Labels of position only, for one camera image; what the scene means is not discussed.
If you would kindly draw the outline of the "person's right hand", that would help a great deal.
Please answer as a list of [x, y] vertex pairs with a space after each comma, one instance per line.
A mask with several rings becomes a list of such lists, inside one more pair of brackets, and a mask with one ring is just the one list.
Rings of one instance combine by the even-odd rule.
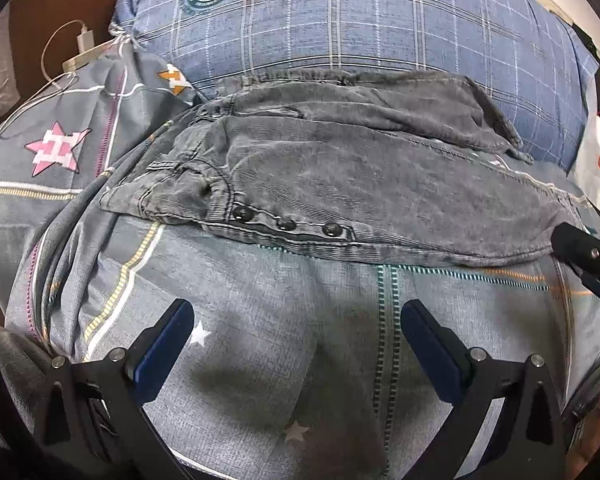
[[575, 479], [588, 466], [594, 454], [600, 448], [600, 395], [592, 412], [589, 412], [583, 423], [580, 437], [570, 448], [566, 457], [566, 479]]

